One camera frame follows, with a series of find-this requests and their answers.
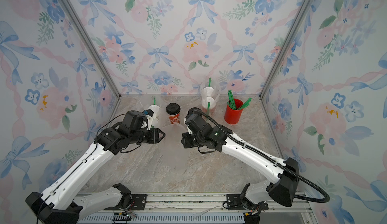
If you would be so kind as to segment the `red cup black lid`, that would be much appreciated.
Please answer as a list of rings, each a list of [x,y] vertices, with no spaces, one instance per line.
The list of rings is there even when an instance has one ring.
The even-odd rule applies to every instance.
[[[201,112],[201,109],[198,107],[193,107],[188,110],[188,114],[195,114],[196,112]]]
[[[166,113],[171,124],[180,123],[180,110],[177,103],[170,103],[166,106]]]

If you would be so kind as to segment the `clear plastic carrier bag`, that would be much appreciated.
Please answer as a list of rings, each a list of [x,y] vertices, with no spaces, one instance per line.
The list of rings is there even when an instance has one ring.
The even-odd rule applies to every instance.
[[[159,125],[158,127],[161,128],[166,125],[167,121],[167,114],[166,114],[166,102],[161,98],[160,95],[142,95],[140,96],[138,102],[136,103],[136,110],[143,112],[144,110],[147,110],[147,108],[150,105],[153,105],[153,96],[156,97],[156,105],[159,106],[161,109],[158,113],[158,120]]]

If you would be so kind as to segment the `white lid cup back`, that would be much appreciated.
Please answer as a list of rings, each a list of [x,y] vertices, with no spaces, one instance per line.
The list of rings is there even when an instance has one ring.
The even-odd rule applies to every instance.
[[[212,97],[204,97],[201,101],[201,109],[207,115],[212,116],[216,110],[216,101]]]

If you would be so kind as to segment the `red cup white lid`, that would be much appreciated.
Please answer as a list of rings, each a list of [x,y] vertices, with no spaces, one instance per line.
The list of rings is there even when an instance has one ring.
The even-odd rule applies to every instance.
[[[201,96],[203,98],[215,98],[215,89],[213,87],[205,87],[201,90]]]

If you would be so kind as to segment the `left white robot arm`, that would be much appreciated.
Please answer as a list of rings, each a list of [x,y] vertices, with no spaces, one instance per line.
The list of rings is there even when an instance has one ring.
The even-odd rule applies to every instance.
[[[93,144],[68,171],[41,192],[33,192],[26,203],[36,223],[75,224],[105,208],[127,211],[134,204],[131,191],[123,184],[86,197],[77,198],[82,187],[118,153],[129,153],[128,146],[159,143],[165,133],[154,127],[158,110],[155,105],[140,111],[128,111],[124,119],[97,133]]]

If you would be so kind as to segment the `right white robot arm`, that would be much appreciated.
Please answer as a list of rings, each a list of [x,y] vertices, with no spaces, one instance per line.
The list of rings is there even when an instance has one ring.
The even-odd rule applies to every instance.
[[[239,198],[245,209],[254,209],[260,203],[272,200],[282,206],[291,207],[296,196],[298,179],[280,168],[281,164],[294,170],[296,161],[286,160],[267,154],[240,138],[227,127],[215,123],[210,125],[208,118],[198,108],[192,108],[184,119],[187,132],[182,134],[184,148],[207,148],[230,155],[256,171],[265,178],[257,184],[245,185]]]

